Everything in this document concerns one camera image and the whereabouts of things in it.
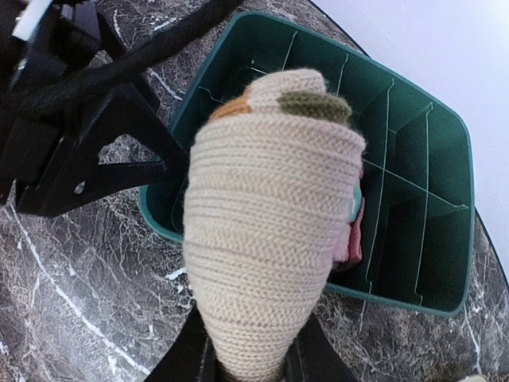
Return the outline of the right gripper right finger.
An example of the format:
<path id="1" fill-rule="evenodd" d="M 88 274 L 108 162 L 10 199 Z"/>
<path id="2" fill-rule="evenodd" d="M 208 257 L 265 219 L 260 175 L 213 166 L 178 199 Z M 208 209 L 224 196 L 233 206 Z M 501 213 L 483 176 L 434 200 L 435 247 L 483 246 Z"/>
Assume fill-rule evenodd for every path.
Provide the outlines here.
<path id="1" fill-rule="evenodd" d="M 289 348 L 285 381 L 358 381 L 330 344 L 315 314 L 310 316 Z"/>

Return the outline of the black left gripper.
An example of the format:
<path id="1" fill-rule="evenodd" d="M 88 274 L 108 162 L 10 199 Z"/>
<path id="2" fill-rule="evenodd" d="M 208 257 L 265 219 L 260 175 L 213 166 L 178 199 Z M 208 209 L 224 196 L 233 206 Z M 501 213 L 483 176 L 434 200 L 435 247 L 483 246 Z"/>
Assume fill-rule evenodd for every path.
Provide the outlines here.
<path id="1" fill-rule="evenodd" d="M 170 179 L 188 154 L 156 112 L 142 72 L 178 54 L 242 3 L 209 1 L 127 52 L 93 1 L 1 4 L 1 196 L 18 212 L 56 217 L 124 189 Z M 110 64 L 90 68 L 104 51 Z M 152 162 L 103 164 L 127 135 Z"/>

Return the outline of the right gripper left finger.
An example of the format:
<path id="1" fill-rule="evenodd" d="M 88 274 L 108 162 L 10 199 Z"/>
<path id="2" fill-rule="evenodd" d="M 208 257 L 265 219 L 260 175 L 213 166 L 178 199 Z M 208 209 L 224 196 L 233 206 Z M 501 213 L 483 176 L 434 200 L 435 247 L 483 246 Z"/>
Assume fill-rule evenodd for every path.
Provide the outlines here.
<path id="1" fill-rule="evenodd" d="M 194 306 L 171 349 L 164 355 L 145 382 L 216 381 L 216 355 Z"/>

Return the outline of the green compartment tray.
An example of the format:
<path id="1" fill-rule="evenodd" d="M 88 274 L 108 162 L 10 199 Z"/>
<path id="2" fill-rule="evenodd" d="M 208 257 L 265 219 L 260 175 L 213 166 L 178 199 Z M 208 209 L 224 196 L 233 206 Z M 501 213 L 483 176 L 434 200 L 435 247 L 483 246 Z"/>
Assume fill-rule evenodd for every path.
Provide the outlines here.
<path id="1" fill-rule="evenodd" d="M 359 53 L 261 13 L 237 15 L 204 62 L 170 124 L 189 153 L 211 114 L 258 78 L 309 68 L 350 108 L 365 143 L 362 260 L 333 268 L 324 289 L 435 314 L 460 310 L 472 255 L 473 180 L 468 132 L 448 107 Z M 187 168 L 140 192 L 157 233 L 184 241 Z"/>

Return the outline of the pink patterned sock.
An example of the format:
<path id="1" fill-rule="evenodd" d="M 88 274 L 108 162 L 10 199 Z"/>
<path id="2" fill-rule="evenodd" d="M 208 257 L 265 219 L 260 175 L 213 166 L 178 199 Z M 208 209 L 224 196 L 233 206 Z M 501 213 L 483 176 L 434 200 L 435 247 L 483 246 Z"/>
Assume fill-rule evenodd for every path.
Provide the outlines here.
<path id="1" fill-rule="evenodd" d="M 360 187 L 354 188 L 351 215 L 349 223 L 340 234 L 333 254 L 333 268 L 338 271 L 346 271 L 362 260 L 361 248 L 361 224 L 365 209 L 365 198 Z"/>

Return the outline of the beige sock with olive toe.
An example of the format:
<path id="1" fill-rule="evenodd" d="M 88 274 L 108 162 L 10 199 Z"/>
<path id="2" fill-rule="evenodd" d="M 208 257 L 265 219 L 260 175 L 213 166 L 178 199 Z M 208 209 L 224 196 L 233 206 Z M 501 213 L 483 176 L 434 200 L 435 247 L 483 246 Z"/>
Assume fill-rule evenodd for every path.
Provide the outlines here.
<path id="1" fill-rule="evenodd" d="M 273 72 L 216 109 L 190 150 L 183 255 L 227 381 L 280 381 L 348 243 L 366 143 L 324 77 Z"/>

